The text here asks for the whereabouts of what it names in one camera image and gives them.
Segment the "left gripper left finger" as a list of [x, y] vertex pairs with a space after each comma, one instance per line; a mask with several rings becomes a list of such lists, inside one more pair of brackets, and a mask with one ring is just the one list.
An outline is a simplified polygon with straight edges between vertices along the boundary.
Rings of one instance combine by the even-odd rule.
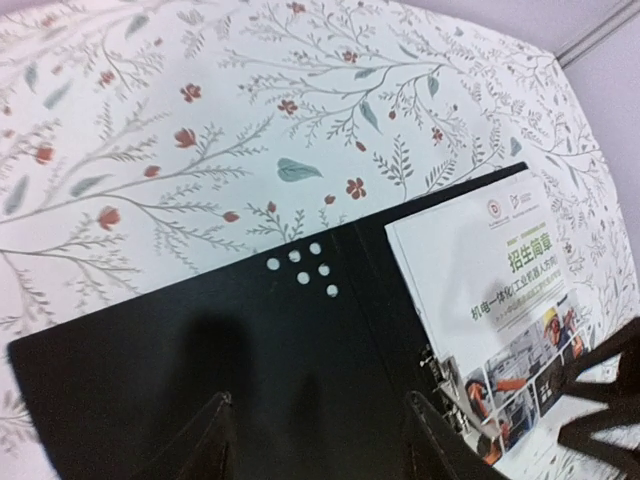
[[132, 479], [233, 479], [236, 443], [231, 394], [218, 392]]

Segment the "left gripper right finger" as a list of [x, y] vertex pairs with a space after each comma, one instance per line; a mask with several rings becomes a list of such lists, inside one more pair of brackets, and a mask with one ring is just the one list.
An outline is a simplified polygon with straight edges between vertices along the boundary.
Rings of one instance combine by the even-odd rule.
[[404, 478], [411, 480], [498, 480], [419, 391], [404, 397]]

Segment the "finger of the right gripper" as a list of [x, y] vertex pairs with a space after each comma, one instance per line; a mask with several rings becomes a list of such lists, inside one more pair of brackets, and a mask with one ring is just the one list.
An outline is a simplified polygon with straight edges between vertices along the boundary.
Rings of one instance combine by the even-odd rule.
[[[619, 358], [616, 379], [585, 382], [578, 377], [613, 357]], [[595, 439], [593, 434], [639, 422], [639, 319], [629, 321], [594, 350], [572, 360], [554, 373], [554, 389], [562, 394], [606, 405], [604, 410], [577, 417], [563, 425], [558, 443], [609, 465], [637, 465], [639, 449], [624, 448]]]

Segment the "blue file folder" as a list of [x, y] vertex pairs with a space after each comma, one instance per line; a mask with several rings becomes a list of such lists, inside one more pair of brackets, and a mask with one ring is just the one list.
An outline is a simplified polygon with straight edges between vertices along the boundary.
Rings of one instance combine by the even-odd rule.
[[254, 255], [8, 347], [63, 479], [132, 479], [218, 392], [233, 479], [398, 479], [404, 397], [430, 393], [427, 335], [388, 223], [524, 163]]

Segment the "colour printed brochure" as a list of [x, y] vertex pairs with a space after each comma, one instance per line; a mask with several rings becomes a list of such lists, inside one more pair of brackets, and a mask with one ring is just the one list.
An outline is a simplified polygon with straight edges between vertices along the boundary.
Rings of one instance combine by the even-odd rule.
[[471, 451], [510, 477], [579, 479], [555, 373], [590, 352], [543, 182], [529, 171], [394, 220], [386, 235]]

